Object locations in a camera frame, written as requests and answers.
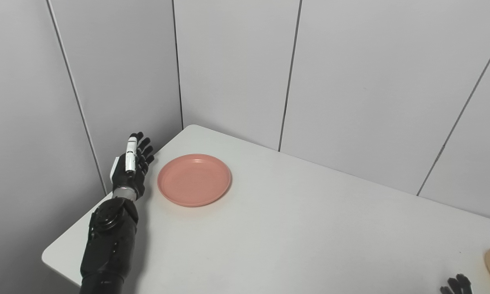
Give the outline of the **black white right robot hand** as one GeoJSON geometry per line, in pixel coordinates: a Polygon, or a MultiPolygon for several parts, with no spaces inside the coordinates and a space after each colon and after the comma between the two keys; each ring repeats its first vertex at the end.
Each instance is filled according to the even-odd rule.
{"type": "Polygon", "coordinates": [[[464,274],[447,279],[447,286],[439,288],[441,294],[473,294],[471,281],[464,274]]]}

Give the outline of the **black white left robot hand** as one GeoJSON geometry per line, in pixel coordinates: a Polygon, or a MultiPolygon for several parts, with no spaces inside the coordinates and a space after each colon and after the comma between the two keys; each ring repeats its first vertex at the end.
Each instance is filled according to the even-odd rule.
{"type": "Polygon", "coordinates": [[[145,177],[154,161],[151,139],[143,132],[133,133],[125,153],[114,160],[111,172],[112,197],[137,201],[145,193],[145,177]]]}

